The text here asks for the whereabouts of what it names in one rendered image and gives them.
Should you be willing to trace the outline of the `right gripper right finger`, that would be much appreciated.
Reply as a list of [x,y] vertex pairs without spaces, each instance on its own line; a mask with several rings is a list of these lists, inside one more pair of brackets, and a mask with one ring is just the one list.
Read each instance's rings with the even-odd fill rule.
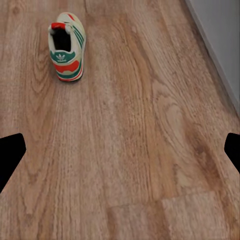
[[235,133],[228,133],[224,151],[240,173],[240,135]]

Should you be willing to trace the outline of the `gym shoe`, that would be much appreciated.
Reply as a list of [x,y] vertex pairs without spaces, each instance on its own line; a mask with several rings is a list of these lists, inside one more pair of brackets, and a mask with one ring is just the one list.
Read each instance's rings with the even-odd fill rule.
[[84,73],[85,29],[77,16],[60,13],[48,28],[48,43],[53,65],[63,82],[76,82]]

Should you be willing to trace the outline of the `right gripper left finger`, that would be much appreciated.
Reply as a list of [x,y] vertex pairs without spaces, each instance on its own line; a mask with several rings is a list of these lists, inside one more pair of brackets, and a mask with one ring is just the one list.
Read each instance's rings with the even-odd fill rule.
[[0,193],[26,152],[21,133],[0,138]]

